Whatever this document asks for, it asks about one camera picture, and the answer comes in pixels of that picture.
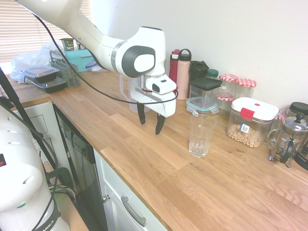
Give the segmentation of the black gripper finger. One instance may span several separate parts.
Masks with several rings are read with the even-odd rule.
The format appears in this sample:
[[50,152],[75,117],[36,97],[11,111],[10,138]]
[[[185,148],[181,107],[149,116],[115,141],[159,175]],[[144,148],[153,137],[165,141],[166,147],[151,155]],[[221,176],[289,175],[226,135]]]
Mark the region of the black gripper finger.
[[145,120],[144,104],[138,103],[137,104],[137,111],[138,111],[140,123],[142,125],[145,124],[146,120]]
[[164,125],[164,122],[165,122],[165,117],[161,114],[157,114],[157,124],[156,124],[156,127],[155,127],[155,134],[158,135],[161,130],[162,130],[162,127]]

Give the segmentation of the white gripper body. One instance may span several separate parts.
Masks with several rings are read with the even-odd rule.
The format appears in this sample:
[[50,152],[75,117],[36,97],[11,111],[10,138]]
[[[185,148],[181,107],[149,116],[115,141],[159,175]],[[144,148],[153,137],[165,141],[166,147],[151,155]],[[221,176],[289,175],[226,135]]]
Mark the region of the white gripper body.
[[176,95],[174,92],[163,95],[155,92],[146,93],[138,86],[138,83],[132,82],[130,93],[132,99],[145,104],[145,106],[164,117],[172,116],[176,111]]

